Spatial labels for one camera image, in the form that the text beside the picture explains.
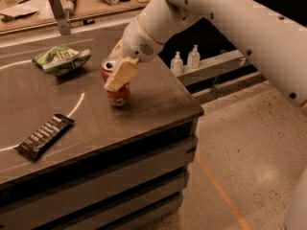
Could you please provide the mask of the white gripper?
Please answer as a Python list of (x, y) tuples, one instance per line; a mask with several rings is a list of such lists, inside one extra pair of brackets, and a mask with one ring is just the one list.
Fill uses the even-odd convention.
[(163, 45), (152, 40), (134, 18), (124, 30), (122, 40), (116, 43), (104, 62), (105, 68), (111, 71), (105, 89), (118, 91), (138, 72), (138, 60), (151, 61), (162, 49)]

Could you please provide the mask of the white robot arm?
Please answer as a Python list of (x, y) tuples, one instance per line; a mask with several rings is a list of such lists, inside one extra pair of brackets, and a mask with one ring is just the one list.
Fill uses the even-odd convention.
[(151, 0), (109, 58), (105, 89), (116, 91), (175, 34), (207, 19), (301, 113), (307, 115), (307, 30), (254, 0)]

